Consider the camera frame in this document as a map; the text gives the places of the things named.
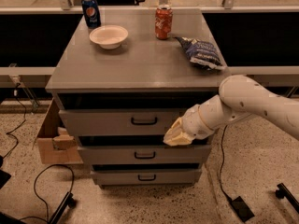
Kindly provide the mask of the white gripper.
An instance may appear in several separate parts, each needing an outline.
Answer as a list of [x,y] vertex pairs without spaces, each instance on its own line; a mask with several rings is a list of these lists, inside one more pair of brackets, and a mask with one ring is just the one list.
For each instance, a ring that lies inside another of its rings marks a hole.
[[214,133],[200,116],[200,105],[189,108],[181,118],[177,118],[164,135],[169,146],[187,146],[194,139],[203,140]]

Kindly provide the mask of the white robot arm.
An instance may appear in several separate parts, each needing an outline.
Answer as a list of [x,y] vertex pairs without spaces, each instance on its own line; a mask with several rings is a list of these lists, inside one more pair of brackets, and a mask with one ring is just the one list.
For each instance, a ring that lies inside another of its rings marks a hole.
[[242,75],[225,78],[219,93],[177,118],[164,135],[169,146],[190,145],[203,140],[223,125],[257,115],[299,139],[299,102],[274,94],[255,80]]

